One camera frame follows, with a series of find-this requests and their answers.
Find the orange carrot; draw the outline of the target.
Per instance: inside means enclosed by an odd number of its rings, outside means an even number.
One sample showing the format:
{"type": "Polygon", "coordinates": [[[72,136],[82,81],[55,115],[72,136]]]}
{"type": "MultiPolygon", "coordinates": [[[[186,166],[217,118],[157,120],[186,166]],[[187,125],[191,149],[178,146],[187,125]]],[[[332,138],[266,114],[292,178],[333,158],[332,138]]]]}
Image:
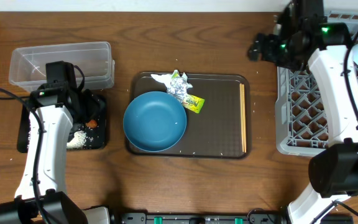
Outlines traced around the orange carrot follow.
{"type": "Polygon", "coordinates": [[[85,123],[86,127],[93,129],[98,126],[98,122],[95,119],[91,119],[89,122],[85,123]]]}

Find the pile of white rice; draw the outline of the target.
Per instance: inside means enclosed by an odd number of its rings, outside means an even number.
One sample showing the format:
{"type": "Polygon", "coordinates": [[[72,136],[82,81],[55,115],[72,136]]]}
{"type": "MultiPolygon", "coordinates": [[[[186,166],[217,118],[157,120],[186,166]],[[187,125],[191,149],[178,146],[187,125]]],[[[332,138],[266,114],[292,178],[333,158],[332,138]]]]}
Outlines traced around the pile of white rice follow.
{"type": "MultiPolygon", "coordinates": [[[[23,129],[19,131],[19,137],[17,140],[17,150],[19,152],[26,153],[28,151],[30,135],[33,130],[36,130],[36,127],[30,124],[27,134],[25,134],[23,129]]],[[[100,149],[103,148],[104,145],[104,135],[103,133],[100,133],[98,127],[90,129],[84,125],[80,125],[76,131],[69,134],[67,150],[78,151],[100,149]]]]}

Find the wooden chopstick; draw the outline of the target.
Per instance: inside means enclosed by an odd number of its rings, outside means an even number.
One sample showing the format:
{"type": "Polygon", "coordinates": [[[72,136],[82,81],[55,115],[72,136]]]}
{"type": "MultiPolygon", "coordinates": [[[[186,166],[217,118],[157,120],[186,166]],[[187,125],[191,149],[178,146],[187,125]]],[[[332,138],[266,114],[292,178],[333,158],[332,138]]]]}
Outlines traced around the wooden chopstick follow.
{"type": "Polygon", "coordinates": [[[243,144],[243,152],[246,153],[247,152],[247,139],[246,139],[246,99],[245,99],[245,86],[244,84],[241,83],[241,106],[242,106],[242,144],[243,144]]]}
{"type": "Polygon", "coordinates": [[[245,110],[245,96],[244,84],[239,84],[240,103],[241,103],[241,134],[242,134],[242,151],[246,153],[246,110],[245,110]]]}

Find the large blue plate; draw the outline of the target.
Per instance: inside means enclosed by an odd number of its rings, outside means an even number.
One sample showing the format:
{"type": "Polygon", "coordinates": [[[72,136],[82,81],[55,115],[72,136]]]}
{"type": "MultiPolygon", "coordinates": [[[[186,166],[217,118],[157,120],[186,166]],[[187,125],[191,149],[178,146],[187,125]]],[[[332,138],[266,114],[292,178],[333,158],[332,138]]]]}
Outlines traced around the large blue plate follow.
{"type": "Polygon", "coordinates": [[[126,108],[123,129],[128,141],[146,152],[173,147],[187,126],[184,107],[173,96],[150,91],[134,98],[126,108]]]}

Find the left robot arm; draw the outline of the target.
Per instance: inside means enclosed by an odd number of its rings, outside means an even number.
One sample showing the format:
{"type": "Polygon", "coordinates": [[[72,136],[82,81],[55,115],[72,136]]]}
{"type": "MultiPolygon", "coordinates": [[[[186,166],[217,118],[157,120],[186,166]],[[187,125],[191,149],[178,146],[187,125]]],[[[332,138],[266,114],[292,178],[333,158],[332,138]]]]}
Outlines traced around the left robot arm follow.
{"type": "Polygon", "coordinates": [[[43,85],[30,94],[27,160],[14,200],[0,204],[0,223],[110,223],[107,207],[80,209],[66,194],[67,143],[72,108],[82,105],[77,89],[43,85]]]}

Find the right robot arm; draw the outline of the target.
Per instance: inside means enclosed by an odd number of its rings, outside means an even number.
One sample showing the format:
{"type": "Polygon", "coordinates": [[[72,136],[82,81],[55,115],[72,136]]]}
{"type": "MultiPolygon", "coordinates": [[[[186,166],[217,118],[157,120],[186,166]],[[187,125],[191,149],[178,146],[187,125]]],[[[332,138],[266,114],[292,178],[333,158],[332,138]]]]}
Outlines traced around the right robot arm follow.
{"type": "Polygon", "coordinates": [[[286,210],[288,223],[319,223],[336,205],[358,196],[358,81],[353,39],[344,23],[322,14],[281,13],[273,34],[257,34],[252,61],[264,60],[314,76],[326,115],[329,147],[312,157],[309,184],[286,210]]]}

